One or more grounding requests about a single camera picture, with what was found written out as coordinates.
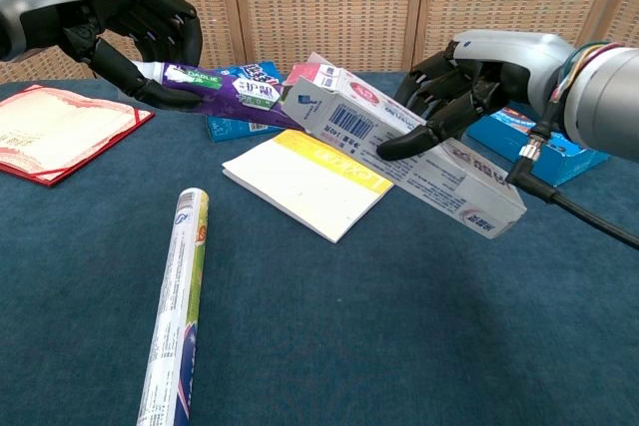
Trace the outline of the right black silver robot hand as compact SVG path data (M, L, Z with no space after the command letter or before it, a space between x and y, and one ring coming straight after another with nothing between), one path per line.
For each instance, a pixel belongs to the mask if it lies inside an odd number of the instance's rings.
M574 47L547 33L475 29L414 64L394 99L425 123L383 142L379 157L398 161L424 153L511 103L537 120Z

